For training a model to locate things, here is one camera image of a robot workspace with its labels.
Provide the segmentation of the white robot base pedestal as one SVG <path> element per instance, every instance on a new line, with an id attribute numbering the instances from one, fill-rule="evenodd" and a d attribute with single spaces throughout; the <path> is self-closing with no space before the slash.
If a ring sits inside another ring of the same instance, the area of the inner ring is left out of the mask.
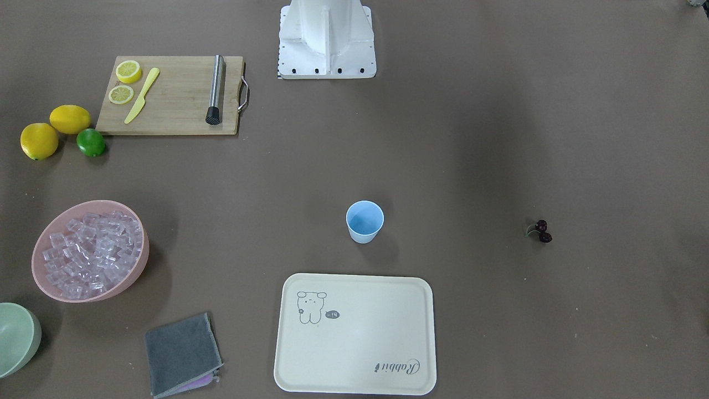
<path id="1" fill-rule="evenodd" d="M 377 73 L 372 11 L 360 1 L 292 1 L 280 10 L 280 79 L 368 79 Z"/>

